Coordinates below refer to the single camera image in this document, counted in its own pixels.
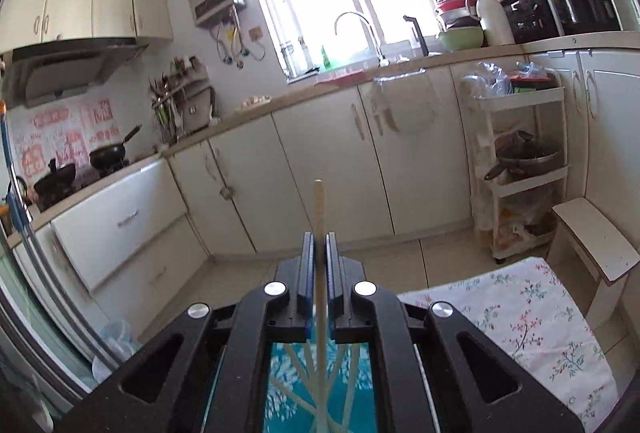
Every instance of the white bottle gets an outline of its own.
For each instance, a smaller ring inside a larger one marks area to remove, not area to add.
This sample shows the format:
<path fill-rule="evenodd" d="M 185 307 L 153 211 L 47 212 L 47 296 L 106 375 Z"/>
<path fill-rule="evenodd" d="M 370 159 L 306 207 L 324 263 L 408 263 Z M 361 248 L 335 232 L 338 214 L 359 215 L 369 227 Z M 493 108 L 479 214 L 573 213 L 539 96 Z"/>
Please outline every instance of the white bottle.
<path fill-rule="evenodd" d="M 498 0 L 478 0 L 476 9 L 489 46 L 515 43 L 509 19 Z"/>

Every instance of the wall socket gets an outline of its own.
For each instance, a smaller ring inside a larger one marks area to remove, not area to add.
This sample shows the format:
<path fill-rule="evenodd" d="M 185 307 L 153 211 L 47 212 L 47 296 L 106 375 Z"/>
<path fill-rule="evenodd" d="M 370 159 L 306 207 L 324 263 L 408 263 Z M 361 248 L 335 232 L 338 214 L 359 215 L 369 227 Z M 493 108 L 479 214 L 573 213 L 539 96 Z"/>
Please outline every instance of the wall socket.
<path fill-rule="evenodd" d="M 249 38 L 251 41 L 256 42 L 261 40 L 264 34 L 262 33 L 262 28 L 258 25 L 249 29 Z"/>

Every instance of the silver screw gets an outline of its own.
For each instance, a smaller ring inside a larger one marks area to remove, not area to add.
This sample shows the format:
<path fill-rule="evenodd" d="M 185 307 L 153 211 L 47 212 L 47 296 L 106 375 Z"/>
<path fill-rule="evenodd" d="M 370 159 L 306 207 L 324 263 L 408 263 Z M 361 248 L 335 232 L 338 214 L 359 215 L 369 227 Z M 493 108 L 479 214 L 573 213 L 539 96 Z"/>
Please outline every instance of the silver screw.
<path fill-rule="evenodd" d="M 453 314 L 453 307 L 444 301 L 438 301 L 431 306 L 433 312 L 439 318 L 448 318 Z"/>
<path fill-rule="evenodd" d="M 283 294 L 286 289 L 287 286 L 281 281 L 272 281 L 264 286 L 264 291 L 269 296 L 279 296 L 280 294 Z"/>
<path fill-rule="evenodd" d="M 370 281 L 359 281 L 353 286 L 353 289 L 356 291 L 356 294 L 360 294 L 361 296 L 371 296 L 377 288 L 376 284 Z"/>
<path fill-rule="evenodd" d="M 194 303 L 187 310 L 187 314 L 193 319 L 204 318 L 209 313 L 209 306 L 204 303 Z"/>

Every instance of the black range hood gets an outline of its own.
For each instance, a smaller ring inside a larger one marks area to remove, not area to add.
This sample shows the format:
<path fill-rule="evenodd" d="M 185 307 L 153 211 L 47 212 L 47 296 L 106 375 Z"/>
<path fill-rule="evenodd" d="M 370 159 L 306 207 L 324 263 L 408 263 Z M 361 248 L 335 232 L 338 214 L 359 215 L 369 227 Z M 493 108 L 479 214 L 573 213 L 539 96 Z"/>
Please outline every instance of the black range hood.
<path fill-rule="evenodd" d="M 2 98 L 9 108 L 36 106 L 101 85 L 146 48 L 135 38 L 50 41 L 4 54 Z"/>

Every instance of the white stool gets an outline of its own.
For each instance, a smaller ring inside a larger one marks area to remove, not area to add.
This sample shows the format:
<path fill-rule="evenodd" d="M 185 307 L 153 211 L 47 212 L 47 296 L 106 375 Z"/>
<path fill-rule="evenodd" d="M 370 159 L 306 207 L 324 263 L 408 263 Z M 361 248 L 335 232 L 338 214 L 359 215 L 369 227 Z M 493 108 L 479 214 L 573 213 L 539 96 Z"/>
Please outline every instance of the white stool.
<path fill-rule="evenodd" d="M 577 198 L 554 206 L 558 230 L 547 263 L 562 261 L 573 249 L 584 262 L 598 291 L 584 317 L 591 330 L 606 323 L 618 305 L 626 277 L 640 261 L 640 255 L 620 231 L 588 200 Z"/>

